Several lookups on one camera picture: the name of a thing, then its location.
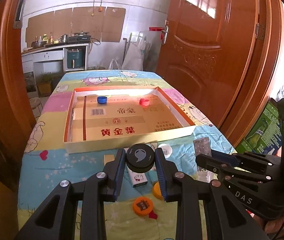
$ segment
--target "stool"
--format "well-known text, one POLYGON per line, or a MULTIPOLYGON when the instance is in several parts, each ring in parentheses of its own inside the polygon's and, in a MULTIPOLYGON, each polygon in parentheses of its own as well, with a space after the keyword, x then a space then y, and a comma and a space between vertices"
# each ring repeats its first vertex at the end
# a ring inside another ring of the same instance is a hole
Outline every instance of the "stool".
POLYGON ((40 115, 39 116, 36 116, 35 118, 38 118, 41 116, 41 110, 40 110, 40 106, 42 107, 42 111, 43 111, 43 105, 42 105, 42 102, 39 98, 31 98, 29 100, 29 104, 31 105, 31 108, 32 110, 38 108, 39 112, 40 112, 40 115))

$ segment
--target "metal screw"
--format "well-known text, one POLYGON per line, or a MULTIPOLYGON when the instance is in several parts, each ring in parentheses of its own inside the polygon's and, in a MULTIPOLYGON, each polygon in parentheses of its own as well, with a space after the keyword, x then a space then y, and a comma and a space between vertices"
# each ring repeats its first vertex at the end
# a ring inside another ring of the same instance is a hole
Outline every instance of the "metal screw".
POLYGON ((182 178, 184 178, 184 173, 178 171, 178 172, 176 172, 176 173, 174 174, 174 176, 175 176, 176 178, 182 179, 182 178))
POLYGON ((214 187, 220 187, 221 186, 221 182, 218 181, 217 179, 212 180, 211 183, 212 183, 212 186, 214 186, 214 187))
POLYGON ((68 180, 62 180, 61 182, 60 182, 60 186, 61 187, 67 187, 69 185, 69 181, 68 180))
POLYGON ((106 174, 105 174, 105 172, 101 171, 101 172, 98 172, 98 173, 96 174, 96 176, 97 176, 99 179, 103 179, 103 178, 106 176, 106 174))

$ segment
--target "black bottle cap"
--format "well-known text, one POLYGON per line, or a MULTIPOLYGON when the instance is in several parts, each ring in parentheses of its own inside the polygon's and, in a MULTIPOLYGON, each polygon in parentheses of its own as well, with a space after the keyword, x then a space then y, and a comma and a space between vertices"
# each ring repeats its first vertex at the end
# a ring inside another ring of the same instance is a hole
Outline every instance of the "black bottle cap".
POLYGON ((126 164, 131 171, 145 173, 149 171, 155 160, 153 149, 143 143, 131 146, 126 152, 126 164))

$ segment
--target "person's hand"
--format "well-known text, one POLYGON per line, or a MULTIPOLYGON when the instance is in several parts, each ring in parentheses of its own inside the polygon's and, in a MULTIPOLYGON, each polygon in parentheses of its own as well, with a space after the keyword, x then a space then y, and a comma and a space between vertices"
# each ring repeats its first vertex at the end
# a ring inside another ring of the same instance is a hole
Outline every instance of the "person's hand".
MULTIPOLYGON (((254 215, 253 219, 262 227, 264 228, 264 232, 267 234, 272 234, 272 233, 277 233, 282 226, 282 223, 284 221, 284 216, 280 217, 277 220, 269 221, 266 223, 265 220, 262 218, 258 217, 257 215, 254 215)), ((281 233, 278 235, 278 237, 284 235, 284 227, 281 230, 281 233)))

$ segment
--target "green air fryer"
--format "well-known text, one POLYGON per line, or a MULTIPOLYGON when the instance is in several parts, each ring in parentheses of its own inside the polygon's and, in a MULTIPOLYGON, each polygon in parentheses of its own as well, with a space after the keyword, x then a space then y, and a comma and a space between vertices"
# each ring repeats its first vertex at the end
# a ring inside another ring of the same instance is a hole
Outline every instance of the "green air fryer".
POLYGON ((67 68, 83 68, 82 49, 69 49, 67 52, 67 68))

